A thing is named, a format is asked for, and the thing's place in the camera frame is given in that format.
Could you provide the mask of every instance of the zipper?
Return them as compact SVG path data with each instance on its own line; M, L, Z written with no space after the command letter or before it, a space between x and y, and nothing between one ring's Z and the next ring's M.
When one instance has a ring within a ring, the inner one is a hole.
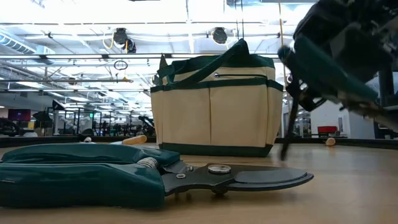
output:
M259 75L259 74L247 74L247 75L240 75L240 74L225 74L220 75L219 73L214 73L215 78L219 77L261 77L261 78L268 78L266 75Z

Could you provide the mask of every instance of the wooden floor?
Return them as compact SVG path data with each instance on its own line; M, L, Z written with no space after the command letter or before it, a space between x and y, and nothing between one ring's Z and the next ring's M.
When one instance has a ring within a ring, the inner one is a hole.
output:
M182 156L202 166L208 162L287 166L315 174L309 183L273 192L228 192L215 198L192 190L167 198L158 211L124 208L0 209L0 223L398 223L398 151L360 147L292 145L286 163L268 158Z

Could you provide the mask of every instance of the spring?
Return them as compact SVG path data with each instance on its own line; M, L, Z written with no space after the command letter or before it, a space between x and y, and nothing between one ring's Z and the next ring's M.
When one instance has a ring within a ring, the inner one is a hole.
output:
M138 161L137 165L157 169L159 166L159 163L157 162L157 160L155 158L147 157L147 158L143 158L140 161Z

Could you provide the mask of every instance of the wooden handle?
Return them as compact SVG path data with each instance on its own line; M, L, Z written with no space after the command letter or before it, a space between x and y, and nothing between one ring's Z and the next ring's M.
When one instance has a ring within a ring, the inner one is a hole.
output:
M141 136L136 136L136 137L125 139L122 141L122 144L132 146L135 144L145 143L146 141L147 141L147 136L141 135Z

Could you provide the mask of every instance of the green trim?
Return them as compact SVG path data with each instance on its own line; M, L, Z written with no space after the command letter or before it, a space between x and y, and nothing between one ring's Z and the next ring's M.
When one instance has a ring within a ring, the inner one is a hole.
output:
M164 150L179 152L183 155L194 156L239 156L239 157L266 157L272 145L265 147L251 146L202 146L195 144L176 144L163 142L159 147Z
M268 87L275 88L276 90L283 91L284 87L275 82L274 80L268 80L267 78L243 78L243 79L231 79L231 80L216 80L216 81L205 81L200 82L188 87L176 87L173 88L170 85L159 85L150 89L151 93L157 91L171 91L171 90L198 90L202 88L216 88L224 86L253 86L253 85L267 85Z
M213 56L199 56L188 60L179 60L172 62L171 65L161 68L157 71L160 78L167 76L180 75L187 72L193 72L210 64L220 55ZM271 58L261 57L255 54L243 56L234 55L223 63L222 67L228 68L256 68L256 67L271 67L275 68L274 61Z

